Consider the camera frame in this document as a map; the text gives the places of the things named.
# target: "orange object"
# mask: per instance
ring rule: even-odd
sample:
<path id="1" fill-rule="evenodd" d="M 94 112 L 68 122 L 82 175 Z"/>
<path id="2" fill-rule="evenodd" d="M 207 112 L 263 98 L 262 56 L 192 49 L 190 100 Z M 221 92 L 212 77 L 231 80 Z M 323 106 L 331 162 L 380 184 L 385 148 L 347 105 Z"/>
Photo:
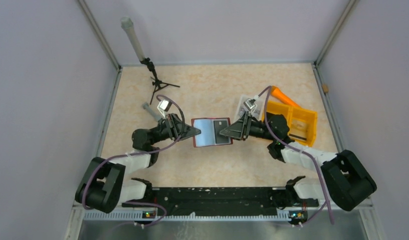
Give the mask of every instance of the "orange object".
<path id="1" fill-rule="evenodd" d="M 293 106 L 293 107 L 298 107 L 300 108 L 300 106 L 295 103 L 293 100 L 291 100 L 287 95 L 285 95 L 278 87 L 276 86 L 272 86 L 272 92 L 271 95 L 276 97 L 277 99 L 279 99 L 281 102 L 283 102 L 284 104 Z"/>

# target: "beige tabletop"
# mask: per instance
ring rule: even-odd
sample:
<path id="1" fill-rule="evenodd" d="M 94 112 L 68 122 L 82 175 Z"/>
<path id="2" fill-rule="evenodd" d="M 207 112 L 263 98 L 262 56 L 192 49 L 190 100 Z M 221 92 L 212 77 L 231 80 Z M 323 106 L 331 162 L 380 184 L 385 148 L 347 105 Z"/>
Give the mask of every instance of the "beige tabletop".
<path id="1" fill-rule="evenodd" d="M 179 104 L 188 124 L 193 118 L 232 119 L 241 95 L 254 96 L 274 85 L 302 108 L 318 113 L 313 147 L 337 151 L 310 63 L 157 66 L 156 70 L 162 81 L 181 86 L 167 87 L 159 93 Z M 157 125 L 141 107 L 151 98 L 150 76 L 145 66 L 123 68 L 103 158 L 131 152 L 133 131 Z M 154 99 L 152 108 L 156 112 L 157 103 Z M 176 107 L 170 111 L 178 114 Z M 170 142 L 154 146 L 162 148 Z M 249 137 L 232 145 L 195 148 L 189 138 L 161 152 L 152 167 L 138 170 L 130 177 L 148 180 L 154 187 L 277 187 L 299 175 L 316 177 L 301 166 L 273 159 L 267 150 L 269 143 Z"/>

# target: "gray cylinder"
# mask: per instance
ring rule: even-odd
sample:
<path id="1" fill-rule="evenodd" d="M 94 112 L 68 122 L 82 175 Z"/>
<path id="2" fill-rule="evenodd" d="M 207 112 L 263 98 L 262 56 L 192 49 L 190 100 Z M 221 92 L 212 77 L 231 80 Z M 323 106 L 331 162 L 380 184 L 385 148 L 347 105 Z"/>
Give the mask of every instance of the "gray cylinder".
<path id="1" fill-rule="evenodd" d="M 137 54 L 138 60 L 141 62 L 145 59 L 143 49 L 138 41 L 136 32 L 134 31 L 134 24 L 131 18 L 124 16 L 120 19 L 120 26 L 125 31 L 126 35 L 134 48 L 135 54 Z"/>
<path id="2" fill-rule="evenodd" d="M 150 108 L 147 102 L 143 103 L 141 107 L 142 109 L 146 110 L 154 118 L 154 120 L 156 120 L 156 122 L 159 122 L 159 120 L 163 119 L 163 117 L 160 114 L 155 113 L 155 111 L 153 111 L 153 109 Z"/>

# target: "black tripod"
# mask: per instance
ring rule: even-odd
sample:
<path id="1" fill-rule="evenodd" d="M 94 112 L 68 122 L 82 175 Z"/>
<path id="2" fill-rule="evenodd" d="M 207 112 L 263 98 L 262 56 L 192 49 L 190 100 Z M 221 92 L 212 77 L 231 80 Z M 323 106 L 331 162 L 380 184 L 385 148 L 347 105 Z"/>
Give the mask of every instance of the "black tripod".
<path id="1" fill-rule="evenodd" d="M 163 82 L 163 81 L 159 80 L 158 79 L 158 74 L 156 73 L 155 65 L 153 64 L 152 61 L 150 61 L 150 58 L 144 58 L 144 60 L 140 61 L 140 63 L 146 65 L 148 70 L 153 74 L 153 77 L 154 77 L 154 78 L 150 77 L 153 80 L 153 82 L 151 84 L 154 86 L 153 94 L 151 95 L 151 99 L 150 99 L 150 105 L 152 104 L 153 98 L 154 98 L 155 93 L 157 91 L 162 90 L 162 89 L 166 88 L 167 86 L 173 86 L 173 87 L 176 87 L 176 88 L 180 87 L 178 85 Z"/>

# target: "white wall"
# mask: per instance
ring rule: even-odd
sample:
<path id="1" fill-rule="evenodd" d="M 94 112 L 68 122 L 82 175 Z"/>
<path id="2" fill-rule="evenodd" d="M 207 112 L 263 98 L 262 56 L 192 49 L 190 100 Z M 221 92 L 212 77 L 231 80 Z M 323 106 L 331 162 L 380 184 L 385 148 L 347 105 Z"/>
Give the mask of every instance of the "white wall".
<path id="1" fill-rule="evenodd" d="M 0 240 L 63 238 L 115 76 L 75 0 L 0 0 Z"/>
<path id="2" fill-rule="evenodd" d="M 314 61 L 348 0 L 86 0 L 121 65 Z"/>
<path id="3" fill-rule="evenodd" d="M 388 238 L 409 239 L 409 0 L 360 1 L 321 74 Z"/>

